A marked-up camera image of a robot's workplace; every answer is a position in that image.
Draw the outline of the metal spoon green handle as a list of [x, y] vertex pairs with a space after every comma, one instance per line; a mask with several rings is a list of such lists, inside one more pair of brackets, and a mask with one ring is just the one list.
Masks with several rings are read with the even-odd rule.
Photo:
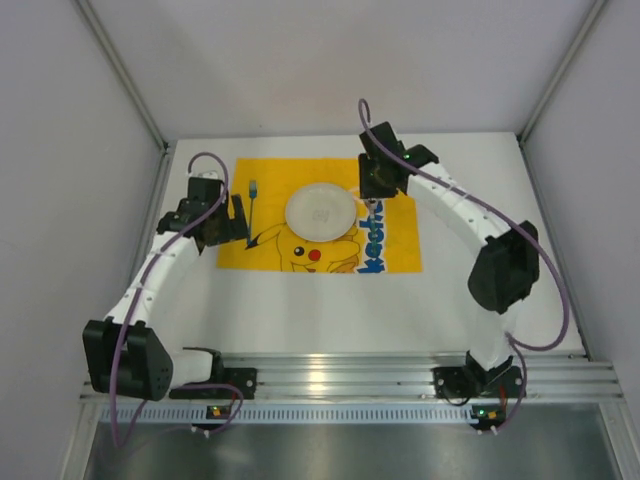
[[364, 204], [367, 208], [367, 212], [368, 212], [368, 223], [369, 223], [369, 229], [372, 232], [375, 232], [377, 230], [377, 223], [376, 223], [376, 210], [378, 208], [379, 205], [379, 201], [377, 199], [365, 199], [364, 200]]

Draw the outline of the blue plastic fork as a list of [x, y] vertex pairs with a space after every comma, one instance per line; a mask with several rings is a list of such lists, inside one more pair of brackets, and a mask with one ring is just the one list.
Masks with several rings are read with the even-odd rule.
[[258, 184], [255, 179], [251, 179], [249, 181], [249, 191], [248, 196], [250, 200], [249, 205], [249, 217], [248, 217], [248, 237], [247, 237], [247, 245], [246, 248], [249, 249], [253, 244], [253, 223], [254, 223], [254, 211], [255, 211], [255, 203], [258, 197]]

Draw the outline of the yellow Pikachu placemat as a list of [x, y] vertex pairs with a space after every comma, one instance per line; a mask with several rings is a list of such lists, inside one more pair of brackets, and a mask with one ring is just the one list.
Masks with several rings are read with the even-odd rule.
[[369, 210], [354, 158], [238, 158], [233, 193], [250, 237], [220, 247], [220, 269], [288, 273], [422, 271], [416, 204], [406, 196]]

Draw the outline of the cream round plate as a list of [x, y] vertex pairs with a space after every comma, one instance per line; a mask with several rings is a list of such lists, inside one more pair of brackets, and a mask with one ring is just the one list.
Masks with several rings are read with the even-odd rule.
[[285, 207], [285, 221], [298, 237], [328, 242], [345, 235], [356, 221], [350, 192], [332, 183], [313, 183], [298, 189]]

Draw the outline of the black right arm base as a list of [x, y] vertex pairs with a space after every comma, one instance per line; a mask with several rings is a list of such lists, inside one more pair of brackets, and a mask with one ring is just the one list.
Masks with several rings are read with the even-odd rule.
[[462, 400], [516, 399], [524, 384], [522, 371], [517, 366], [472, 371], [463, 366], [436, 367], [432, 370], [435, 396], [458, 403]]

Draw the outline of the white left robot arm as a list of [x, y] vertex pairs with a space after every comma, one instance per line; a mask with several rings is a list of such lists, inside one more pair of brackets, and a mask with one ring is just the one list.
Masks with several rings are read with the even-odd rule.
[[240, 195], [214, 173], [192, 176], [186, 197], [159, 220], [150, 251], [123, 297], [102, 320], [85, 326], [82, 340], [93, 389], [158, 401], [186, 384], [218, 383], [221, 354], [191, 347], [168, 311], [203, 251], [245, 240]]

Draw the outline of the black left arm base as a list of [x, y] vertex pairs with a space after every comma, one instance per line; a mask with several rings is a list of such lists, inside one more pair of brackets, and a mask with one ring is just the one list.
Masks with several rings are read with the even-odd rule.
[[222, 375], [205, 382], [191, 383], [169, 392], [174, 400], [253, 400], [257, 387], [256, 368], [225, 368]]

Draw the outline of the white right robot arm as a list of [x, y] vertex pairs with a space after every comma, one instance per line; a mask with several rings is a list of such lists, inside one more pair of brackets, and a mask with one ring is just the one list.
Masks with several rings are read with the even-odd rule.
[[399, 194], [427, 207], [468, 248], [474, 264], [467, 289], [479, 307], [462, 366], [438, 370], [441, 398], [479, 397], [495, 391], [512, 367], [507, 336], [540, 275], [536, 227], [511, 227], [472, 201], [425, 146], [407, 148], [391, 125], [363, 131], [358, 157], [360, 196], [370, 206]]

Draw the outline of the right aluminium frame post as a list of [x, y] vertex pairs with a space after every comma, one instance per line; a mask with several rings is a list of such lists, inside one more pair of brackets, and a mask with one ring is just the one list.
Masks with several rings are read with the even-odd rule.
[[562, 51], [557, 65], [552, 70], [543, 90], [538, 96], [531, 112], [528, 114], [524, 126], [516, 135], [520, 148], [523, 148], [531, 137], [556, 92], [569, 75], [581, 50], [588, 42], [589, 37], [606, 12], [609, 4], [610, 1], [608, 0], [595, 0], [590, 2], [589, 8], [581, 18], [578, 28], [572, 34], [570, 42]]

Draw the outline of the aluminium frame post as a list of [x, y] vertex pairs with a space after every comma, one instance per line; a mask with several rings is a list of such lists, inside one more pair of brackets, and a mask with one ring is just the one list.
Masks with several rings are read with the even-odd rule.
[[538, 96], [531, 112], [528, 114], [524, 126], [516, 135], [520, 148], [523, 148], [531, 137], [556, 92], [569, 75], [581, 50], [588, 42], [589, 37], [606, 12], [609, 4], [610, 1], [608, 0], [595, 0], [590, 2], [589, 8], [581, 18], [578, 28], [572, 34], [570, 42], [562, 51], [557, 65], [552, 70], [543, 90]]
[[109, 64], [116, 80], [124, 90], [128, 101], [138, 115], [147, 134], [160, 152], [166, 152], [168, 149], [168, 141], [161, 133], [161, 130], [153, 118], [151, 111], [134, 81], [134, 78], [125, 65], [115, 43], [111, 39], [111, 36], [105, 28], [92, 2], [87, 0], [72, 0], [71, 3], [76, 9], [79, 17], [87, 26], [92, 38]]

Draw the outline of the left aluminium frame post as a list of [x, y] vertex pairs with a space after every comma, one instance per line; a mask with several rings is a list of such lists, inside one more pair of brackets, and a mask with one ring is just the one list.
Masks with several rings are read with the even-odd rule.
[[124, 90], [128, 101], [138, 115], [147, 134], [160, 152], [166, 152], [168, 149], [168, 141], [161, 133], [161, 130], [153, 118], [151, 111], [134, 81], [134, 78], [125, 65], [115, 43], [111, 39], [111, 36], [105, 28], [92, 2], [87, 0], [72, 0], [71, 3], [76, 9], [79, 17], [87, 26], [92, 38], [109, 64], [116, 80]]

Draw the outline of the aluminium mounting rail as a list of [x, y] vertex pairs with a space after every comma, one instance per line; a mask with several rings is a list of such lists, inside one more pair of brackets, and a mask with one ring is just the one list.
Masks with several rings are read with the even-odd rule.
[[[231, 368], [257, 370], [255, 398], [261, 401], [356, 401], [435, 399], [436, 367], [458, 366], [461, 355], [427, 354], [225, 354]], [[573, 354], [526, 359], [530, 403], [620, 401], [613, 366]]]

